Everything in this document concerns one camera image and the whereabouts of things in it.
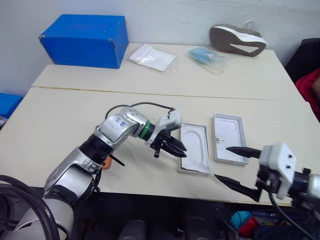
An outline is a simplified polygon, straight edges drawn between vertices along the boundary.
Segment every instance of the shoe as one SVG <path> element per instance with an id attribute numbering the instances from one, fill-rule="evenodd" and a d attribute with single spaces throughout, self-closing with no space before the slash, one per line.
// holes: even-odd
<path id="1" fill-rule="evenodd" d="M 267 46 L 259 32 L 229 24 L 212 26 L 209 36 L 212 46 L 225 53 L 255 57 Z"/>

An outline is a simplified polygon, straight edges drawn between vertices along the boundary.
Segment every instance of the orange object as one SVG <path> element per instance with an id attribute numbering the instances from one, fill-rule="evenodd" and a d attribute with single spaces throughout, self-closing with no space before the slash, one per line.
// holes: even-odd
<path id="1" fill-rule="evenodd" d="M 104 161 L 104 165 L 102 166 L 102 169 L 109 169 L 111 167 L 112 158 L 107 157 Z"/>

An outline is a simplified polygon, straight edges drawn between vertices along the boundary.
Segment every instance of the blue box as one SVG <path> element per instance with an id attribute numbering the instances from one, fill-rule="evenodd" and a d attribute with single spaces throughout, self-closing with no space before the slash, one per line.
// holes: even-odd
<path id="1" fill-rule="evenodd" d="M 8 119 L 22 100 L 22 96 L 0 92 L 0 116 Z"/>
<path id="2" fill-rule="evenodd" d="M 128 46 L 124 16 L 63 14 L 39 40 L 55 64 L 120 68 Z"/>

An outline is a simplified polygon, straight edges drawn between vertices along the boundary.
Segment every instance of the gray wall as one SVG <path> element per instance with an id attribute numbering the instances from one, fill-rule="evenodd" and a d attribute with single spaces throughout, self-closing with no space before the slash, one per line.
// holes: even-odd
<path id="1" fill-rule="evenodd" d="M 130 42 L 209 45 L 213 24 L 255 26 L 285 65 L 320 37 L 319 0 L 0 0 L 0 92 L 25 95 L 50 62 L 38 36 L 60 14 L 124 15 Z"/>

